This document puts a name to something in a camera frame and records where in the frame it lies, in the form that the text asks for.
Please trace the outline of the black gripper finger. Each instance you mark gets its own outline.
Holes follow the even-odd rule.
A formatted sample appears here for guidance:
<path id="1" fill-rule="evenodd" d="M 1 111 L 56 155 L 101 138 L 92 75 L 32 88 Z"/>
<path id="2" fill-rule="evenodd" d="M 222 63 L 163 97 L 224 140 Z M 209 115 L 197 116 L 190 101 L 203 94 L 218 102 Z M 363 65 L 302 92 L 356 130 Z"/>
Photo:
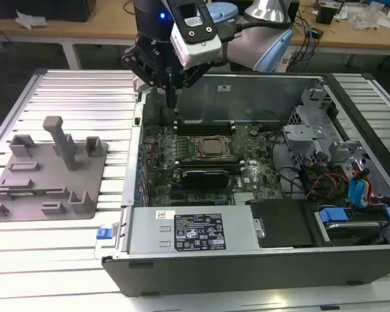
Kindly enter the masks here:
<path id="1" fill-rule="evenodd" d="M 173 107 L 171 61 L 171 43 L 151 38 L 136 38 L 135 44 L 122 56 L 123 64 L 148 86 L 164 91 L 168 108 Z"/>
<path id="2" fill-rule="evenodd" d="M 211 63 L 184 69 L 182 66 L 172 71 L 172 108 L 176 107 L 177 90 L 189 88 L 212 67 Z"/>

